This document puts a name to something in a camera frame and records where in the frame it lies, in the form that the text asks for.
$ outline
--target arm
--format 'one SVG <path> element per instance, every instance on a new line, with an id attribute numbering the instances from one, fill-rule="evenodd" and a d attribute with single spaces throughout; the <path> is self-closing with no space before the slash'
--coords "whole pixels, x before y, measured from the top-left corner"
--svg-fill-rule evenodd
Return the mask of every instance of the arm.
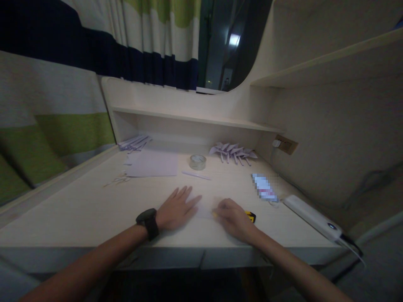
<path id="1" fill-rule="evenodd" d="M 202 198 L 197 196 L 185 203 L 192 187 L 176 188 L 157 211 L 156 222 L 160 231 L 177 229 L 187 223 L 196 212 L 194 206 Z M 65 269 L 40 284 L 21 298 L 24 301 L 80 301 L 96 283 L 115 266 L 145 242 L 145 227 L 134 225 L 102 243 Z"/>
<path id="2" fill-rule="evenodd" d="M 294 286 L 308 301 L 352 300 L 311 266 L 260 231 L 232 199 L 224 199 L 214 210 L 224 229 L 240 241 L 264 253 L 270 261 L 285 272 Z"/>

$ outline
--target watch strap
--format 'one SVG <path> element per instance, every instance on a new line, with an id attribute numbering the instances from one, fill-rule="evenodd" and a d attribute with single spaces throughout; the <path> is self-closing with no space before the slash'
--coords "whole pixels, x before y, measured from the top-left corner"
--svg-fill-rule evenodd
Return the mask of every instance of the watch strap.
<path id="1" fill-rule="evenodd" d="M 144 226 L 147 229 L 149 241 L 153 240 L 155 237 L 157 237 L 160 234 L 160 232 L 158 230 L 157 222 L 155 221 L 155 216 L 150 219 L 146 219 L 144 221 Z"/>

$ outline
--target wristwatch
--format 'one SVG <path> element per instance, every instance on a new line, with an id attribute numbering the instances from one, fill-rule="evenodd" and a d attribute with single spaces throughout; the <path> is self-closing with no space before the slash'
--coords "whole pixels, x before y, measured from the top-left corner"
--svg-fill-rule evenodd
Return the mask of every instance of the wristwatch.
<path id="1" fill-rule="evenodd" d="M 157 237 L 160 232 L 158 231 L 158 226 L 155 221 L 157 215 L 157 210 L 152 208 L 145 210 L 143 213 L 137 216 L 136 223 L 145 226 L 148 232 L 148 240 L 151 241 Z"/>

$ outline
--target curtain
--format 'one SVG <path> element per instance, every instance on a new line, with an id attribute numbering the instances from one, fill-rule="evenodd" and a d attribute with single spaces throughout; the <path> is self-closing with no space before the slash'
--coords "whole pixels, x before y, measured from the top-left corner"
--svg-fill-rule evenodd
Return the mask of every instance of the curtain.
<path id="1" fill-rule="evenodd" d="M 0 205 L 115 144 L 100 76 L 195 91 L 200 0 L 0 10 Z"/>

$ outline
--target wall outlet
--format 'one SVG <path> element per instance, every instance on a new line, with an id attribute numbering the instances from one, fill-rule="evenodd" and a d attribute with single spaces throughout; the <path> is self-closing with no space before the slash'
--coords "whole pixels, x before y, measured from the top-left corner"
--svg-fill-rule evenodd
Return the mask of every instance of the wall outlet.
<path id="1" fill-rule="evenodd" d="M 278 134 L 277 134 L 275 139 L 279 140 L 281 142 L 281 144 L 278 146 L 278 148 L 281 151 L 283 151 L 283 152 L 285 152 L 285 153 L 287 153 L 289 155 L 291 155 L 295 151 L 297 146 L 298 146 L 297 142 L 292 141 L 292 140 L 290 140 L 288 138 L 285 138 L 284 136 L 281 136 L 281 135 L 278 135 Z"/>

